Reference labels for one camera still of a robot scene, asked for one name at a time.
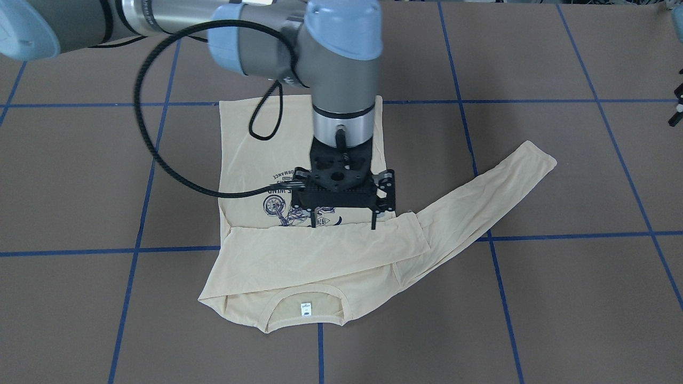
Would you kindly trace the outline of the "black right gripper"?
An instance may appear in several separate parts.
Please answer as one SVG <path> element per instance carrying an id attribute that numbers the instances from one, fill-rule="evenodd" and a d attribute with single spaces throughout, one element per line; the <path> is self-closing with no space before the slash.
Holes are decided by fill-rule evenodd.
<path id="1" fill-rule="evenodd" d="M 311 169 L 293 171 L 291 204 L 309 210 L 311 227 L 317 227 L 317 207 L 366 207 L 371 209 L 371 230 L 381 212 L 396 210 L 393 169 L 371 171 L 373 140 L 352 148 L 333 148 L 313 139 Z"/>

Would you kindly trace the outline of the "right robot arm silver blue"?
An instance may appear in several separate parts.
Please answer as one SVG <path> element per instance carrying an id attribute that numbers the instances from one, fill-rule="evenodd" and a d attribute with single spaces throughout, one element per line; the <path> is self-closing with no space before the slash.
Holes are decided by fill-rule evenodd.
<path id="1" fill-rule="evenodd" d="M 375 224 L 396 208 L 393 170 L 371 171 L 382 24 L 378 1 L 2 1 L 2 54 L 34 61 L 164 34 L 138 72 L 133 107 L 147 150 L 168 175 L 217 198 L 290 190 L 312 226 L 320 207 L 365 207 Z M 273 81 L 253 118 L 284 84 L 310 90 L 310 169 L 296 167 L 290 181 L 224 194 L 190 182 L 161 157 L 141 111 L 143 82 L 173 42 L 201 33 L 219 66 Z"/>

